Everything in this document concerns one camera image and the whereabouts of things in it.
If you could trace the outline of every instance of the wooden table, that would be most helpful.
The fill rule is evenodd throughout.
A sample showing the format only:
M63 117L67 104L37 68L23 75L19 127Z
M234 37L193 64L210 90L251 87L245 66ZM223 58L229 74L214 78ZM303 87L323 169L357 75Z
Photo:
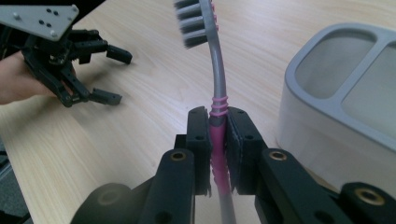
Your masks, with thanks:
M319 30L357 21L396 29L392 0L216 0L229 103L246 110L270 147L283 77L291 58ZM104 54L75 66L90 89L123 96L117 106L65 108L34 97L2 105L0 136L35 223L69 223L99 186L134 188L152 177L189 110L210 107L207 45L184 49L173 1L107 0L75 28L97 29L134 55L130 65ZM235 195L238 223L258 223L253 197ZM196 198L196 223L220 223L219 202Z

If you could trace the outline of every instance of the toothbrush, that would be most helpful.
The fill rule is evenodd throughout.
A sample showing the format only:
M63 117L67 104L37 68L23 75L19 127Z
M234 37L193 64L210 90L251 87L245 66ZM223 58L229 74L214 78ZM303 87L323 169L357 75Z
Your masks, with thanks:
M209 115L209 131L212 141L211 164L219 191L221 219L223 224L236 223L233 210L228 168L224 155L224 138L227 124L227 92L224 66L214 15L210 0L181 0L175 2L180 30L187 49L207 42L210 48L214 74L214 97Z

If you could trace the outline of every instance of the human hand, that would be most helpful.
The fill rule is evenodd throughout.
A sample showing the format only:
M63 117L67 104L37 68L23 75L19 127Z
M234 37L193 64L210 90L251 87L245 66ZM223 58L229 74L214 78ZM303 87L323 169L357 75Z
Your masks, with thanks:
M21 52L0 61L0 105L35 95L55 97L52 91L32 76Z

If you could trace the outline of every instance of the metal plate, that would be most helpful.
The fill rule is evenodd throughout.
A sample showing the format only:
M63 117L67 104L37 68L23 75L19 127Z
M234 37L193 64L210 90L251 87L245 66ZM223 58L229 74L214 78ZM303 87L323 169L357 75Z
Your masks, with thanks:
M77 15L75 5L0 7L0 23L51 41L58 41Z

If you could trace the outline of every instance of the white plastic container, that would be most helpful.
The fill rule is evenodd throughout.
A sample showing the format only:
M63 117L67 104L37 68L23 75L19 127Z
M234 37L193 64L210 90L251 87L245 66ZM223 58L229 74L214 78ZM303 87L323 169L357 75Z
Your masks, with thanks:
M396 33L345 23L310 39L286 71L277 142L338 189L396 197Z

